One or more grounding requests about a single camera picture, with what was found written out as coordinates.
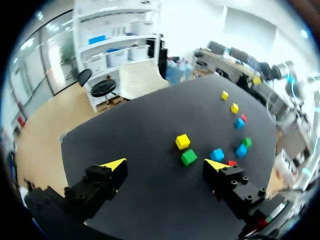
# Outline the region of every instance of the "red cube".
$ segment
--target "red cube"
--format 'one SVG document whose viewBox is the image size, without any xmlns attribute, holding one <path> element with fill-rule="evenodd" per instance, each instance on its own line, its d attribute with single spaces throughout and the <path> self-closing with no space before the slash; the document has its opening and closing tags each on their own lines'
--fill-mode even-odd
<svg viewBox="0 0 320 240">
<path fill-rule="evenodd" d="M 234 166 L 234 165 L 237 165 L 238 163 L 237 163 L 237 161 L 230 160 L 230 161 L 228 161 L 227 164 L 228 164 L 229 166 Z"/>
<path fill-rule="evenodd" d="M 247 121 L 247 116 L 246 116 L 246 115 L 242 114 L 242 115 L 241 115 L 241 118 L 242 118 L 242 120 L 243 120 L 244 122 Z"/>
</svg>

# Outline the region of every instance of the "white storage bin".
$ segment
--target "white storage bin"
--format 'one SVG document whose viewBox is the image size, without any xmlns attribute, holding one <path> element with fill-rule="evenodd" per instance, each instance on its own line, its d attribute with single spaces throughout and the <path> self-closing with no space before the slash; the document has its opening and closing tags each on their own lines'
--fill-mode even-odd
<svg viewBox="0 0 320 240">
<path fill-rule="evenodd" d="M 133 46 L 129 49 L 129 59 L 133 61 L 148 58 L 149 45 Z"/>
<path fill-rule="evenodd" d="M 130 23 L 130 31 L 135 35 L 152 34 L 154 30 L 154 23 L 152 21 L 132 21 Z"/>
<path fill-rule="evenodd" d="M 104 53 L 88 56 L 84 64 L 87 69 L 90 69 L 92 71 L 92 75 L 107 70 L 106 55 Z"/>
<path fill-rule="evenodd" d="M 128 62 L 128 57 L 129 57 L 128 48 L 114 51 L 114 52 L 108 52 L 106 55 L 106 59 L 110 68 L 114 68 Z"/>
</svg>

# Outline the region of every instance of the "green cube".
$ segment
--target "green cube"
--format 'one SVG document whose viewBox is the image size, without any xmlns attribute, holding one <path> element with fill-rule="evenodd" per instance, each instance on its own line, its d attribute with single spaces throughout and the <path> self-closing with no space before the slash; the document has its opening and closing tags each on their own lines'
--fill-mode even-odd
<svg viewBox="0 0 320 240">
<path fill-rule="evenodd" d="M 242 144 L 246 146 L 246 148 L 250 148 L 252 146 L 252 141 L 250 137 L 246 137 L 243 141 Z"/>
<path fill-rule="evenodd" d="M 182 162 L 184 163 L 185 166 L 192 164 L 197 158 L 198 156 L 195 154 L 195 152 L 192 149 L 186 151 L 181 156 Z"/>
</svg>

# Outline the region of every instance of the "yellow cube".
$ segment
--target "yellow cube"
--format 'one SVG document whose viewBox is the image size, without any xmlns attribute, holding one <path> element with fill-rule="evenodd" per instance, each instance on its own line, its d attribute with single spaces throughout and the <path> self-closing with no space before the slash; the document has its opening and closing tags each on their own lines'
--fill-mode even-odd
<svg viewBox="0 0 320 240">
<path fill-rule="evenodd" d="M 239 107 L 237 104 L 232 103 L 231 112 L 233 112 L 234 114 L 237 114 L 239 112 Z"/>
<path fill-rule="evenodd" d="M 226 91 L 223 91 L 221 98 L 226 101 L 228 99 L 228 97 L 229 97 L 229 94 Z"/>
<path fill-rule="evenodd" d="M 178 146 L 179 150 L 186 149 L 190 145 L 190 140 L 187 134 L 182 134 L 176 137 L 175 144 Z"/>
<path fill-rule="evenodd" d="M 262 83 L 261 78 L 259 76 L 255 76 L 252 81 L 254 85 L 258 85 Z"/>
</svg>

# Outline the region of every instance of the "blue box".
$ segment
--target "blue box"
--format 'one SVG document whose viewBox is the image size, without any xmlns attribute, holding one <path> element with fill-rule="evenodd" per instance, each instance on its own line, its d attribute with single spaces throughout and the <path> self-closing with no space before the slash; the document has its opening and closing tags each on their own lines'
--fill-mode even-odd
<svg viewBox="0 0 320 240">
<path fill-rule="evenodd" d="M 242 118 L 238 118 L 234 125 L 237 129 L 242 129 L 245 126 L 245 121 Z"/>
<path fill-rule="evenodd" d="M 225 158 L 224 151 L 218 148 L 210 153 L 210 159 L 216 162 L 221 162 Z"/>
<path fill-rule="evenodd" d="M 102 41 L 104 41 L 106 39 L 107 39 L 106 35 L 96 36 L 94 38 L 89 39 L 89 45 L 96 44 L 98 42 L 102 42 Z"/>
<path fill-rule="evenodd" d="M 238 149 L 236 150 L 236 154 L 239 158 L 243 158 L 246 154 L 247 154 L 247 147 L 243 144 L 240 145 L 240 147 L 238 147 Z"/>
</svg>

